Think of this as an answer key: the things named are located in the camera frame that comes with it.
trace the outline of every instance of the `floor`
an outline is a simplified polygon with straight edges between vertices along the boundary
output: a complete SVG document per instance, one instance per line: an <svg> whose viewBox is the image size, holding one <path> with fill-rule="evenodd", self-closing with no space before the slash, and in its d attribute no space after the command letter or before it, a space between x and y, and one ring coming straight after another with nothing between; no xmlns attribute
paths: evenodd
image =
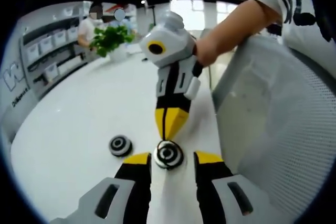
<svg viewBox="0 0 336 224"><path fill-rule="evenodd" d="M233 52L221 55L211 66L212 89L226 70ZM222 156L233 173L253 141L262 133L266 118L264 84L242 75L217 112Z"/></svg>

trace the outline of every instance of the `green plant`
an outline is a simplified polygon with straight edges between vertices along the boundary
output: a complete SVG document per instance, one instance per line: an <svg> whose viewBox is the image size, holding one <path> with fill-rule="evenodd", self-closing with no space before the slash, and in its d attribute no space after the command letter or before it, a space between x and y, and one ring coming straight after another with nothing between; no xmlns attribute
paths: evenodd
<svg viewBox="0 0 336 224"><path fill-rule="evenodd" d="M151 24L149 25L148 32L150 32L153 28L154 28L154 23L151 23Z"/></svg>
<svg viewBox="0 0 336 224"><path fill-rule="evenodd" d="M109 26L105 30L96 28L96 36L90 44L91 48L96 48L97 54L106 57L109 52L117 49L121 44L130 43L134 39L134 34L129 34L125 26Z"/></svg>

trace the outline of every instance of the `white storage bin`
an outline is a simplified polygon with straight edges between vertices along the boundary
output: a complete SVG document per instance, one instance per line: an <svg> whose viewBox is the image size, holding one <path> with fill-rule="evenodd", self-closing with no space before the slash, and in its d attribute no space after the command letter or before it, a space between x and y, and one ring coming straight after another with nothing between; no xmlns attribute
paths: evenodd
<svg viewBox="0 0 336 224"><path fill-rule="evenodd" d="M64 45L67 42L66 31L62 30L54 34L55 46Z"/></svg>
<svg viewBox="0 0 336 224"><path fill-rule="evenodd" d="M76 56L73 59L67 61L67 66L69 69L75 68L77 65L81 63L82 59L80 56Z"/></svg>
<svg viewBox="0 0 336 224"><path fill-rule="evenodd" d="M77 40L78 37L78 27L71 27L67 30L69 41Z"/></svg>
<svg viewBox="0 0 336 224"><path fill-rule="evenodd" d="M57 63L53 63L44 70L44 76L48 82L52 82L59 76Z"/></svg>
<svg viewBox="0 0 336 224"><path fill-rule="evenodd" d="M33 44L26 49L28 62L32 63L40 56L38 44Z"/></svg>
<svg viewBox="0 0 336 224"><path fill-rule="evenodd" d="M60 76L62 76L65 72L67 72L68 71L68 65L67 65L67 63L65 62L65 63L63 63L62 65L59 65L58 66L58 72L59 72L59 75Z"/></svg>
<svg viewBox="0 0 336 224"><path fill-rule="evenodd" d="M52 45L52 36L48 36L47 38L44 38L40 41L40 48L41 48L41 53L45 54L47 52L52 51L54 46Z"/></svg>
<svg viewBox="0 0 336 224"><path fill-rule="evenodd" d="M70 17L73 15L73 11L74 11L74 7L73 6L70 6L70 7L67 7L67 8L64 8L63 9L63 14L64 16L66 17Z"/></svg>

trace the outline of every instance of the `white shirt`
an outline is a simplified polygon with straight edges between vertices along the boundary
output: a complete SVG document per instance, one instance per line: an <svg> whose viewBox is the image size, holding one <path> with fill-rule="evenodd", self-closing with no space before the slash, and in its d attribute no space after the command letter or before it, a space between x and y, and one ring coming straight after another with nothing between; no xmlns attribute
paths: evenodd
<svg viewBox="0 0 336 224"><path fill-rule="evenodd" d="M284 45L310 57L336 78L336 43L319 26L320 9L312 0L258 0L282 16Z"/></svg>
<svg viewBox="0 0 336 224"><path fill-rule="evenodd" d="M104 28L103 20L101 19L93 19L87 17L86 19L82 20L78 27L78 35L85 35L86 40L91 42L95 37L95 28Z"/></svg>

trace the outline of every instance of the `hand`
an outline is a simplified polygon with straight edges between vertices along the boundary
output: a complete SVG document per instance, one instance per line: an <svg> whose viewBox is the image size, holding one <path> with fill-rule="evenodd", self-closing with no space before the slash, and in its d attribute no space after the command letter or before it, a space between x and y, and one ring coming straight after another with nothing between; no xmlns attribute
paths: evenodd
<svg viewBox="0 0 336 224"><path fill-rule="evenodd" d="M215 44L207 38L196 41L194 53L197 56L197 60L201 65L203 65L203 67L208 67L213 64L218 57Z"/></svg>

